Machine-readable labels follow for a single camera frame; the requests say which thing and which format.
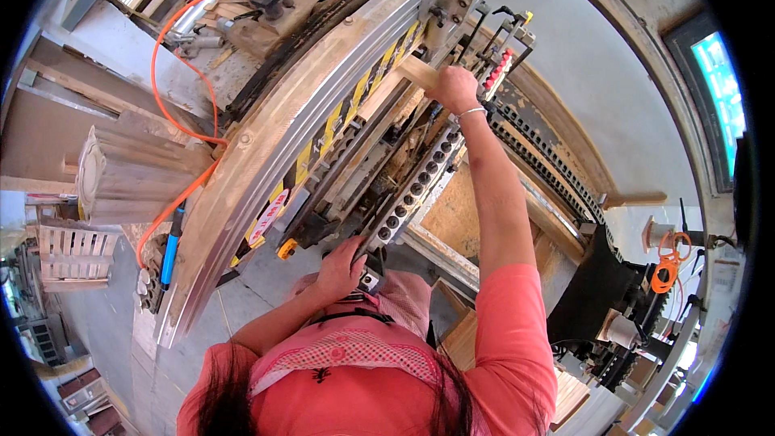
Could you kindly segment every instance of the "orange air hose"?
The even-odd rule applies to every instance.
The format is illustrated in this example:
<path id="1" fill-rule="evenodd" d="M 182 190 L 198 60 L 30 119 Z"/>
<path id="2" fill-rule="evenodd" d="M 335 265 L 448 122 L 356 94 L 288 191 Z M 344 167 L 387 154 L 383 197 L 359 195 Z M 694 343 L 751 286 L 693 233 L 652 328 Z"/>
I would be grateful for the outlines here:
<path id="1" fill-rule="evenodd" d="M 220 145 L 228 146 L 228 141 L 225 138 L 217 138 L 217 137 L 208 137 L 207 135 L 200 135 L 198 133 L 195 133 L 194 131 L 191 131 L 181 125 L 178 121 L 176 121 L 172 115 L 170 115 L 170 112 L 167 111 L 167 108 L 164 106 L 164 103 L 161 101 L 161 96 L 159 95 L 159 89 L 156 85 L 156 57 L 159 53 L 159 47 L 161 43 L 164 40 L 164 36 L 167 35 L 169 31 L 172 30 L 172 26 L 175 24 L 175 22 L 187 11 L 188 9 L 192 8 L 193 6 L 199 4 L 203 0 L 192 0 L 188 4 L 186 4 L 183 8 L 181 8 L 178 12 L 176 12 L 167 22 L 167 24 L 164 24 L 164 27 L 162 27 L 159 38 L 156 40 L 156 43 L 153 45 L 153 53 L 151 54 L 150 58 L 150 84 L 153 88 L 153 97 L 156 98 L 156 103 L 159 105 L 159 108 L 163 115 L 173 124 L 176 128 L 178 128 L 181 131 L 184 131 L 185 133 L 189 134 L 190 136 L 194 138 L 198 138 L 199 140 L 203 141 L 209 141 L 212 143 L 217 143 Z M 207 77 L 198 69 L 196 69 L 191 63 L 185 61 L 180 56 L 178 56 L 178 59 L 182 61 L 184 64 L 186 64 L 189 68 L 193 69 L 195 73 L 199 75 L 200 78 L 205 82 L 207 85 L 207 88 L 210 92 L 210 98 L 212 99 L 212 109 L 213 114 L 215 115 L 215 125 L 214 125 L 214 134 L 218 134 L 218 106 L 216 105 L 216 94 L 215 91 L 212 89 L 212 84 L 208 81 Z M 218 166 L 219 160 L 216 160 L 209 168 L 208 170 L 205 170 L 186 190 L 181 193 L 177 199 L 173 201 L 169 206 L 167 206 L 164 211 L 159 214 L 159 216 L 153 220 L 153 223 L 150 225 L 150 228 L 148 228 L 140 238 L 140 241 L 137 243 L 137 249 L 136 249 L 136 259 L 137 264 L 141 268 L 146 268 L 145 264 L 142 262 L 142 248 L 145 245 L 145 243 L 148 241 L 148 238 L 150 235 L 156 230 L 156 228 L 159 227 L 159 224 L 163 222 L 164 219 L 169 217 L 170 214 L 172 214 L 172 211 L 175 210 L 175 208 L 183 202 L 183 199 L 187 198 L 191 195 L 194 190 L 196 190 L 197 187 L 202 185 L 205 180 L 208 179 L 208 177 L 216 170 L 216 167 Z"/>
<path id="2" fill-rule="evenodd" d="M 670 289 L 671 286 L 673 286 L 673 283 L 675 283 L 676 279 L 678 278 L 678 267 L 681 265 L 682 262 L 689 259 L 689 256 L 691 256 L 691 240 L 689 239 L 689 236 L 685 232 L 677 232 L 674 235 L 670 235 L 670 234 L 671 234 L 670 231 L 667 231 L 665 235 L 662 236 L 662 240 L 660 241 L 660 247 L 658 247 L 656 251 L 656 253 L 660 256 L 660 264 L 656 266 L 656 269 L 654 269 L 654 275 L 651 276 L 651 289 L 654 290 L 654 293 L 666 293 L 667 290 Z M 672 247 L 670 252 L 668 252 L 666 255 L 663 255 L 662 248 L 668 237 L 670 238 L 670 244 Z M 689 253 L 686 255 L 685 258 L 681 257 L 680 252 L 675 247 L 679 237 L 683 238 L 684 243 L 687 246 L 689 246 Z M 659 277 L 659 273 L 663 269 L 667 271 L 666 281 L 662 281 Z M 678 280 L 678 283 L 679 283 L 678 286 L 681 287 L 681 292 L 683 292 L 683 286 L 681 285 L 681 281 Z"/>

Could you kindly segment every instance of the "wooden frame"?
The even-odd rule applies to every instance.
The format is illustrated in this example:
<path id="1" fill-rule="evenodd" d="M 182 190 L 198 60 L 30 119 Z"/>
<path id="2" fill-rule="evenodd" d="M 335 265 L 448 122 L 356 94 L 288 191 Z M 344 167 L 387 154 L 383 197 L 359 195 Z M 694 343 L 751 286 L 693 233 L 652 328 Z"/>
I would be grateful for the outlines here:
<path id="1" fill-rule="evenodd" d="M 121 228 L 53 218 L 39 223 L 40 280 L 46 292 L 107 286 Z"/>

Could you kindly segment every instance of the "woman's hair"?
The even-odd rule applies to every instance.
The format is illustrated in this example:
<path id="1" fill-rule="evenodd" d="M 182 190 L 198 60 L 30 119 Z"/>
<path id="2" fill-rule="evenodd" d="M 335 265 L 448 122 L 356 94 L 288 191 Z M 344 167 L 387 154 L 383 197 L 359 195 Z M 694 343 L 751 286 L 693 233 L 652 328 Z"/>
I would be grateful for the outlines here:
<path id="1" fill-rule="evenodd" d="M 473 426 L 474 401 L 460 370 L 452 364 L 440 346 L 434 354 L 440 369 L 436 398 L 430 419 L 433 436 L 470 436 Z M 235 344 L 225 370 L 213 361 L 210 379 L 199 410 L 199 436 L 255 436 L 258 428 L 250 414 L 247 397 L 250 367 L 238 367 Z M 537 434 L 546 433 L 543 418 L 535 408 Z"/>

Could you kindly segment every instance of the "pink shirt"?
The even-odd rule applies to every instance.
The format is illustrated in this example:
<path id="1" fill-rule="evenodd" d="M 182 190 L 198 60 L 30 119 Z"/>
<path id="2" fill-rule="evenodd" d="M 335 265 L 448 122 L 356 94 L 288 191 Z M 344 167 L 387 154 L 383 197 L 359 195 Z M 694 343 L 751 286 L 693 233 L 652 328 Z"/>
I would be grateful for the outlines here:
<path id="1" fill-rule="evenodd" d="M 535 434 L 547 428 L 557 398 L 552 352 L 547 341 L 538 272 L 529 265 L 499 268 L 484 280 L 477 297 L 476 367 L 464 373 L 492 434 Z M 369 317 L 343 317 L 322 329 L 312 325 L 278 344 L 264 358 L 237 346 L 240 364 L 255 373 L 274 355 L 343 328 L 368 330 L 390 344 L 425 341 L 396 324 Z M 196 434 L 197 412 L 212 364 L 231 351 L 217 344 L 205 354 L 199 381 L 178 415 L 178 434 Z M 296 370 L 255 396 L 251 411 L 260 434 L 427 434 L 434 390 L 401 369 L 336 366 Z M 536 415 L 543 421 L 536 421 Z"/>

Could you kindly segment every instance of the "blue handle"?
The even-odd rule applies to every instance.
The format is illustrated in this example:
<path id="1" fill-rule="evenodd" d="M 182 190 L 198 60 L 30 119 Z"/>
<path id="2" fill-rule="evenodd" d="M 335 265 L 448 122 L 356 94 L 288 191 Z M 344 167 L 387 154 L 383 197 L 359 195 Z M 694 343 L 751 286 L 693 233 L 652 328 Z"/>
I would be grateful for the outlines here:
<path id="1" fill-rule="evenodd" d="M 164 262 L 161 266 L 161 288 L 167 291 L 172 280 L 172 267 L 175 265 L 175 255 L 178 253 L 178 236 L 168 237 L 167 250 L 164 252 Z"/>

